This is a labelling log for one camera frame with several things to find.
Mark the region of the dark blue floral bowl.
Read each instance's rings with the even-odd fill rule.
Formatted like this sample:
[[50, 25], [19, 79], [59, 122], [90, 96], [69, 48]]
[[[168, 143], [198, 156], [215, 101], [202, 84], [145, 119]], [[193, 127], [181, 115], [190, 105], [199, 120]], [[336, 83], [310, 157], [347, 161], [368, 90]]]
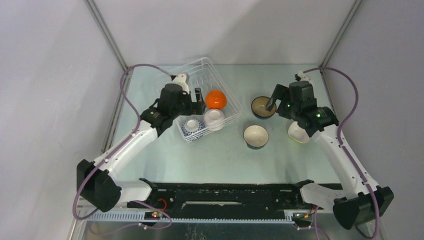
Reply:
[[265, 120], [271, 118], [275, 114], [277, 110], [276, 104], [272, 106], [270, 111], [266, 109], [269, 100], [270, 98], [267, 96], [258, 96], [251, 102], [251, 112], [256, 118]]

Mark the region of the orange bowl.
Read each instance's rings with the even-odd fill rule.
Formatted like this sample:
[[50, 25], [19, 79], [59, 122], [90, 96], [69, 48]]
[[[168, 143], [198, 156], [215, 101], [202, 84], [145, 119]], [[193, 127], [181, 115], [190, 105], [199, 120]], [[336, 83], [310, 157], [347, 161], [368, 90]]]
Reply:
[[227, 106], [228, 100], [226, 95], [218, 90], [211, 90], [204, 99], [206, 106], [209, 109], [224, 109]]

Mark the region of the plain white bowl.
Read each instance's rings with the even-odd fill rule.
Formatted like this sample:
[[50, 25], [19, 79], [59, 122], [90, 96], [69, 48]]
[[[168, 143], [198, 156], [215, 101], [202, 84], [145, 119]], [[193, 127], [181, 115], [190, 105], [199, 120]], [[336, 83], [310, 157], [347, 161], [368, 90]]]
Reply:
[[207, 129], [219, 131], [224, 127], [225, 115], [220, 109], [209, 109], [203, 115], [203, 122]]

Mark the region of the lime green square bowl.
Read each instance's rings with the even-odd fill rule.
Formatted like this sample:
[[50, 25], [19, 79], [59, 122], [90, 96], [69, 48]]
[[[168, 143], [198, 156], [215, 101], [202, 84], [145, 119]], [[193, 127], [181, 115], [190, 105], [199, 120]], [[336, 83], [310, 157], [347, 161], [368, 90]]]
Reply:
[[293, 141], [300, 144], [307, 144], [311, 139], [306, 130], [301, 128], [296, 121], [287, 124], [287, 134]]

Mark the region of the blue white patterned bowl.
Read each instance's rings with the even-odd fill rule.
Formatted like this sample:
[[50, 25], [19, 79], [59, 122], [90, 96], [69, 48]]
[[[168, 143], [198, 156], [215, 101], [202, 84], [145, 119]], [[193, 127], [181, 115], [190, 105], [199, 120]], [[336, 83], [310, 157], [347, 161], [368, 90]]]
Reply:
[[191, 118], [186, 120], [180, 127], [184, 139], [187, 142], [193, 142], [200, 140], [203, 137], [201, 131], [205, 128], [203, 122], [197, 118]]

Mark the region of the teal bowl white dots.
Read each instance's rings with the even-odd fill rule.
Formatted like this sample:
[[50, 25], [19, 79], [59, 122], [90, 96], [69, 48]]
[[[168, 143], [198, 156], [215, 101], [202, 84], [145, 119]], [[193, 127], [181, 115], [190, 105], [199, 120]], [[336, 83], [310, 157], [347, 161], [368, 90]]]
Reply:
[[246, 146], [252, 150], [262, 149], [269, 141], [268, 131], [260, 125], [250, 125], [243, 132]]

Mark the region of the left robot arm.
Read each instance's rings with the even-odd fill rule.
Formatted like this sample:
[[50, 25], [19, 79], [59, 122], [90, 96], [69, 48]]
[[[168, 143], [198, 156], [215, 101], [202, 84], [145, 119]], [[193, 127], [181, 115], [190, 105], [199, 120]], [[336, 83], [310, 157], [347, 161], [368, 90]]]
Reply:
[[119, 143], [92, 161], [83, 159], [76, 167], [76, 207], [83, 197], [96, 210], [108, 212], [115, 205], [139, 201], [145, 208], [153, 208], [158, 194], [145, 179], [120, 181], [118, 175], [148, 144], [155, 141], [173, 125], [180, 116], [202, 115], [206, 104], [199, 87], [194, 89], [196, 100], [180, 83], [168, 83], [160, 97], [142, 113], [137, 114], [137, 123], [132, 131]]

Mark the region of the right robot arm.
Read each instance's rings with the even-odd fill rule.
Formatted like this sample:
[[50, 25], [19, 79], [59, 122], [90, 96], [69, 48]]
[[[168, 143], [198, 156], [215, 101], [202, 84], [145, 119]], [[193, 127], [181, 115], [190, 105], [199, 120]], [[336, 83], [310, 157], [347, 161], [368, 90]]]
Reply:
[[301, 80], [289, 86], [277, 84], [266, 104], [270, 111], [280, 101], [276, 113], [293, 120], [324, 152], [338, 177], [341, 190], [306, 181], [291, 194], [291, 204], [304, 209], [309, 204], [333, 212], [345, 229], [376, 221], [394, 199], [390, 187], [381, 187], [366, 171], [339, 130], [339, 120], [327, 107], [319, 107], [313, 85]]

